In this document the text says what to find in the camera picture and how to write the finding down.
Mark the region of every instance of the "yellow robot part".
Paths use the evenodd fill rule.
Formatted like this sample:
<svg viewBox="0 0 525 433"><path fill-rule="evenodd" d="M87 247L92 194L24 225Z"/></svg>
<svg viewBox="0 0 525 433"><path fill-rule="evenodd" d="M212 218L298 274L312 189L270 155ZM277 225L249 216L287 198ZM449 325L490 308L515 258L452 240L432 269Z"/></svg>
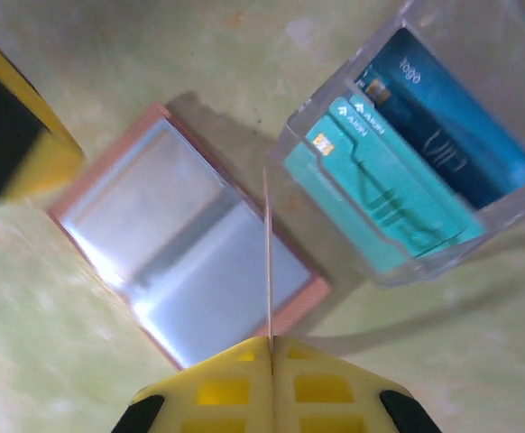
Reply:
<svg viewBox="0 0 525 433"><path fill-rule="evenodd" d="M440 433L399 384L287 337L254 337L145 388L113 433Z"/></svg>
<svg viewBox="0 0 525 433"><path fill-rule="evenodd" d="M0 198L17 200L68 183L84 161L82 151L38 92L1 52L0 87L10 92L41 124L28 152L3 182ZM12 143L11 148L17 145L19 143Z"/></svg>

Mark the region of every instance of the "silver metal plate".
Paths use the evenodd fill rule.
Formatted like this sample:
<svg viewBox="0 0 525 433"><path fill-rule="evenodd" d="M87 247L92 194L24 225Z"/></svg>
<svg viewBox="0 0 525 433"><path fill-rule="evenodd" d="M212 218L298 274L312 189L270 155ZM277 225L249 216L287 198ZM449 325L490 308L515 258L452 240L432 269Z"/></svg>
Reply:
<svg viewBox="0 0 525 433"><path fill-rule="evenodd" d="M60 223L179 366L264 326L264 222L166 119ZM313 275L276 235L272 250L273 306L280 309Z"/></svg>

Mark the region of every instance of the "green surface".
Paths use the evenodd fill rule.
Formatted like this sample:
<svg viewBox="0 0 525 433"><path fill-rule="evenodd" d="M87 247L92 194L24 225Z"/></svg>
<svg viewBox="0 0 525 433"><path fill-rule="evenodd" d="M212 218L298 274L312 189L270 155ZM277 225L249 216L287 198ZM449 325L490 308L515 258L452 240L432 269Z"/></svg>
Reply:
<svg viewBox="0 0 525 433"><path fill-rule="evenodd" d="M0 0L0 48L90 160L171 101L260 192L287 116L399 4ZM0 432L110 431L172 369L41 205L0 207ZM525 224L430 284L347 272L295 334L401 382L446 433L525 432Z"/></svg>

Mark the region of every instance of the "acrylic box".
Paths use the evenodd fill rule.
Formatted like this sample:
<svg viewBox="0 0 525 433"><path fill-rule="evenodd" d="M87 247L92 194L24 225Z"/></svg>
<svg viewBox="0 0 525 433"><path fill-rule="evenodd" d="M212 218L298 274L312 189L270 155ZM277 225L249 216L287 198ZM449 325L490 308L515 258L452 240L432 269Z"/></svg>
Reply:
<svg viewBox="0 0 525 433"><path fill-rule="evenodd" d="M262 214L163 106L146 111L50 213L178 367L266 332ZM282 334L329 286L276 233L273 267Z"/></svg>
<svg viewBox="0 0 525 433"><path fill-rule="evenodd" d="M458 265L525 216L525 5L407 2L289 118L269 167L290 231L313 218L317 248L382 286Z"/></svg>

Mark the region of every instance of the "clear plastic card holder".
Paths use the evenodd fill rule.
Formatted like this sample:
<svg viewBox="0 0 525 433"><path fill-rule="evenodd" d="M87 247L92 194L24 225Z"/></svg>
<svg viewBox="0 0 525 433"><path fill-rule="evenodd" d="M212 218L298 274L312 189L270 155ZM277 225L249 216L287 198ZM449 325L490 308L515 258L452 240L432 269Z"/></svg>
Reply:
<svg viewBox="0 0 525 433"><path fill-rule="evenodd" d="M432 279L525 216L525 5L411 1L294 113L272 201L335 276Z"/></svg>

